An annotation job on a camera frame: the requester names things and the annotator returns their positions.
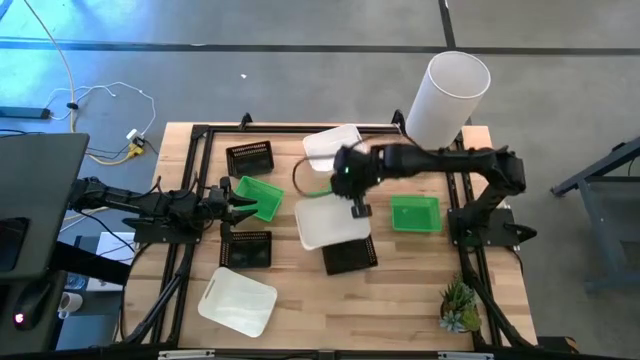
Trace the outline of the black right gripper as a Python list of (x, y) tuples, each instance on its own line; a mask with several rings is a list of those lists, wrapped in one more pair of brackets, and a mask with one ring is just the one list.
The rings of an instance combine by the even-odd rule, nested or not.
[(364, 153), (355, 147), (342, 146), (335, 155), (331, 190), (337, 196), (353, 199), (354, 218), (372, 216), (371, 205), (362, 197), (384, 180), (384, 149), (383, 145), (375, 145)]

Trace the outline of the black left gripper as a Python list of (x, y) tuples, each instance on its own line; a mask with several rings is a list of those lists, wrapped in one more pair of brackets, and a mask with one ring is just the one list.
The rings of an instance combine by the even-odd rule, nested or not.
[(256, 200), (242, 197), (231, 191), (231, 180), (228, 176), (223, 176), (218, 185), (208, 187), (208, 195), (201, 201), (205, 212), (202, 232), (211, 228), (215, 221), (221, 221), (229, 226), (236, 226), (245, 219), (257, 213), (256, 209), (237, 210), (233, 207), (243, 207), (255, 205)]

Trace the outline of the green slotted plastic basket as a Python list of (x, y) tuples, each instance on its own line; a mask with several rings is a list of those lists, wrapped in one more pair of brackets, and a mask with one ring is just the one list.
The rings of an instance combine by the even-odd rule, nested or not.
[(435, 197), (393, 195), (391, 216), (394, 231), (435, 233), (442, 230), (440, 202)]
[(284, 197), (282, 189), (248, 176), (241, 178), (234, 192), (241, 197), (255, 200), (255, 204), (240, 206), (240, 209), (256, 210), (254, 216), (265, 222), (273, 220)]

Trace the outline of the white plastic basket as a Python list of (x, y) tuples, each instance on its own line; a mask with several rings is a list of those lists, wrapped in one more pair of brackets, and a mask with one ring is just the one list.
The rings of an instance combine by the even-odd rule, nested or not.
[(354, 218), (352, 206), (351, 200), (333, 194), (298, 201), (294, 214), (302, 247), (311, 251), (368, 237), (369, 218)]
[(216, 269), (198, 303), (200, 316), (251, 338), (264, 332), (278, 292), (226, 267)]
[(302, 144), (311, 168), (320, 173), (333, 170), (334, 158), (342, 146), (352, 146), (364, 151), (366, 146), (354, 124), (345, 124), (303, 138)]

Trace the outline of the black slotted plastic basket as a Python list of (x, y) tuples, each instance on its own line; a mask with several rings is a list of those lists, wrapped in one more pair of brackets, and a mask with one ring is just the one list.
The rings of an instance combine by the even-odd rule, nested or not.
[(376, 267), (378, 259), (370, 236), (322, 248), (326, 273), (338, 275)]
[(270, 141), (243, 144), (226, 149), (228, 174), (235, 178), (271, 173), (275, 168)]
[(219, 265), (230, 269), (269, 268), (272, 263), (270, 231), (228, 232), (222, 235)]

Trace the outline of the white cylindrical bin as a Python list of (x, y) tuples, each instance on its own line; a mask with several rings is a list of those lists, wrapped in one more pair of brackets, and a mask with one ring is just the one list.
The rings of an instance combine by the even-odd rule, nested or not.
[(490, 85), (479, 58), (459, 51), (435, 55), (405, 120), (406, 134), (425, 149), (450, 146)]

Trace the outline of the potted succulent plant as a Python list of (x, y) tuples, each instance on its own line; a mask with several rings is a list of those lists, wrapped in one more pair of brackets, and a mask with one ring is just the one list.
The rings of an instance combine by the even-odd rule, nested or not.
[(456, 274), (441, 293), (440, 326), (450, 333), (479, 331), (482, 325), (475, 291)]

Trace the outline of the white paper sheet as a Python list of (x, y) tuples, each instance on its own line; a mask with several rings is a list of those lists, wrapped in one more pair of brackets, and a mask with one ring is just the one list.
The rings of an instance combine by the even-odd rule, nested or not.
[[(116, 232), (116, 235), (125, 241), (128, 246), (117, 240), (108, 232), (102, 232), (98, 241), (97, 254), (120, 263), (130, 265), (133, 261), (138, 245), (134, 242), (134, 232)], [(103, 280), (89, 278), (87, 292), (116, 292), (123, 289), (122, 285), (105, 282)]]

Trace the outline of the white mug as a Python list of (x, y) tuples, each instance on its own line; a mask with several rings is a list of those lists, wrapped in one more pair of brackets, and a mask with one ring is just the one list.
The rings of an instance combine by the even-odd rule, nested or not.
[(63, 292), (58, 304), (58, 318), (64, 320), (71, 313), (78, 311), (83, 304), (83, 297), (78, 293)]

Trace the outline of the dark grey desk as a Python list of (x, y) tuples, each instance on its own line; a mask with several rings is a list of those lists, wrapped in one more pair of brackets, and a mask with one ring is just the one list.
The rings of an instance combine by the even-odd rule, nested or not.
[[(83, 133), (0, 138), (0, 220), (30, 220), (15, 268), (0, 272), (0, 358), (50, 349), (67, 278), (64, 267), (51, 260), (88, 142)], [(42, 318), (31, 330), (17, 330), (12, 312), (18, 296), (42, 280), (52, 285)]]

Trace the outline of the black flat device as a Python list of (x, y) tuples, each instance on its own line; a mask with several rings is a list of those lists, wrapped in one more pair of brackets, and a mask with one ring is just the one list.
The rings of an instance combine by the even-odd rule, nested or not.
[(0, 220), (0, 272), (15, 268), (29, 224), (26, 217)]

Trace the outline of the black computer mouse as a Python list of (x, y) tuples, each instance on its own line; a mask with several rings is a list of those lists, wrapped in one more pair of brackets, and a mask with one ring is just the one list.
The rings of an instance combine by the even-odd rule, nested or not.
[(17, 330), (31, 330), (40, 322), (51, 287), (48, 281), (42, 280), (31, 282), (22, 290), (12, 312)]

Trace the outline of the black power strip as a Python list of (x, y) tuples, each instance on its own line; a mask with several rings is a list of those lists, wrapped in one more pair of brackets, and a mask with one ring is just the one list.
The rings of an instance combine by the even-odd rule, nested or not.
[(0, 117), (46, 120), (50, 115), (51, 111), (48, 108), (0, 106)]

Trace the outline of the grey-blue metal table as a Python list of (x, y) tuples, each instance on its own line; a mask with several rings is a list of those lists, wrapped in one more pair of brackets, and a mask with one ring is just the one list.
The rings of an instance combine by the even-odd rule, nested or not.
[(616, 145), (606, 156), (550, 188), (556, 197), (577, 190), (589, 216), (605, 274), (584, 283), (588, 292), (640, 286), (640, 268), (630, 267), (623, 247), (640, 245), (640, 176), (610, 174), (633, 163), (640, 164), (640, 136)]

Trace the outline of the black aluminium rig frame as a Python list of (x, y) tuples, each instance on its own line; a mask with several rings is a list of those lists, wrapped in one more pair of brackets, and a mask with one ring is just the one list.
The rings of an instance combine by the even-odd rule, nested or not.
[(188, 185), (192, 174), (208, 184), (226, 174), (228, 147), (267, 140), (275, 168), (266, 181), (284, 197), (271, 222), (247, 219), (247, 230), (273, 235), (272, 264), (249, 277), (274, 287), (277, 300), (261, 336), (251, 338), (199, 315), (197, 306), (218, 266), (220, 236), (210, 228), (194, 249), (188, 282), (169, 302), (150, 334), (153, 342), (183, 348), (469, 350), (470, 334), (450, 334), (438, 321), (441, 293), (460, 269), (460, 252), (447, 232), (394, 231), (390, 200), (395, 194), (439, 199), (442, 210), (464, 204), (485, 188), (478, 174), (426, 173), (388, 180), (372, 189), (372, 239), (378, 265), (329, 276), (320, 251), (305, 250), (299, 240), (294, 207), (297, 188), (320, 190), (324, 181), (303, 162), (302, 140), (319, 131), (316, 124), (170, 123), (166, 126), (155, 175), (167, 188)]

